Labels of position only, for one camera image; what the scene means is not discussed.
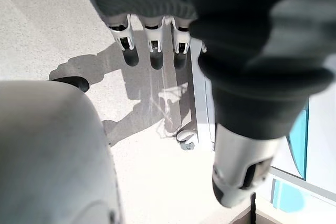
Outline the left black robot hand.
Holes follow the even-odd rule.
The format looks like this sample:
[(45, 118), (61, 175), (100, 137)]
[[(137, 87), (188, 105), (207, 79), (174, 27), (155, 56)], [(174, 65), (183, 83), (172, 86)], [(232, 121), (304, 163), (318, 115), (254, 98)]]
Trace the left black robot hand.
[(215, 107), (213, 190), (233, 207), (261, 184), (308, 98), (334, 80), (335, 0), (90, 0), (102, 20), (189, 19)]

